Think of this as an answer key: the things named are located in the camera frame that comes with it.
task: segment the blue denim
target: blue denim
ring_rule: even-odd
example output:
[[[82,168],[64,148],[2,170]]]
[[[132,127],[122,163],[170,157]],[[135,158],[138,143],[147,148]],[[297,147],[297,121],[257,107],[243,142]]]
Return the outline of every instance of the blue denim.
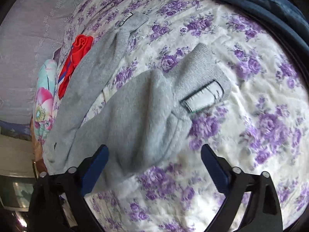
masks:
[[[290,54],[309,88],[309,24],[288,0],[223,0],[236,5],[269,30]]]

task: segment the folded red garment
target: folded red garment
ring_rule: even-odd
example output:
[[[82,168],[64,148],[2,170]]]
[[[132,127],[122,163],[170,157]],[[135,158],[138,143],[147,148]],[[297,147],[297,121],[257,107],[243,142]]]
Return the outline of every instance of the folded red garment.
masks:
[[[63,82],[58,89],[59,99],[63,98],[65,90],[69,84],[71,75],[73,74],[75,68],[77,67],[81,59],[91,49],[92,41],[92,36],[78,35],[74,43],[72,44],[71,51],[64,63],[58,80],[59,84],[59,82],[63,79]]]

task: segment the metal screw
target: metal screw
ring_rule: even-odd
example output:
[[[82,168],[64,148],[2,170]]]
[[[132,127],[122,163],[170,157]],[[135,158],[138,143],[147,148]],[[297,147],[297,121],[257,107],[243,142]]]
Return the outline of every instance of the metal screw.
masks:
[[[40,173],[40,177],[41,177],[41,178],[44,178],[46,175],[47,175],[47,173],[46,173],[46,172],[42,172],[42,173]]]
[[[76,167],[70,167],[68,170],[69,173],[75,173],[76,171],[77,171]]]
[[[234,173],[241,173],[241,169],[239,167],[233,167]]]
[[[266,178],[269,178],[269,177],[270,177],[269,172],[266,172],[266,171],[264,171],[264,172],[262,173],[262,175],[263,175],[264,177],[266,177]]]

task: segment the floral bedsheet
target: floral bedsheet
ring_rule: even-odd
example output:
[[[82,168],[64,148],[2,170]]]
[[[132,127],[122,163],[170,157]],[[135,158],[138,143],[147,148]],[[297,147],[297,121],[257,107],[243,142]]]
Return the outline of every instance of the floral bedsheet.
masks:
[[[224,200],[200,159],[202,144],[245,172],[272,175],[286,228],[309,202],[308,93],[279,44],[257,23],[217,0],[84,0],[72,17],[58,75],[75,37],[100,37],[128,12],[149,20],[131,37],[128,52],[85,116],[98,114],[132,77],[169,72],[199,42],[232,82],[229,99],[192,116],[182,152],[117,188],[86,201],[106,231],[204,231]],[[53,103],[53,120],[61,101]],[[231,230],[242,218],[245,193]]]

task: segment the blue gripper pad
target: blue gripper pad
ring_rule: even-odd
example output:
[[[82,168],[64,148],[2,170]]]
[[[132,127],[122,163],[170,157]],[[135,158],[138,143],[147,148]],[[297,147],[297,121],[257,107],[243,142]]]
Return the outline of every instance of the blue gripper pad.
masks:
[[[102,173],[107,161],[109,160],[109,149],[107,146],[102,145],[100,153],[97,154],[88,170],[82,177],[81,194],[84,196],[92,191],[95,183],[97,182],[100,174]]]
[[[220,166],[217,155],[213,152],[208,144],[202,146],[200,152],[202,161],[208,170],[219,193],[228,195],[229,193],[229,178]]]

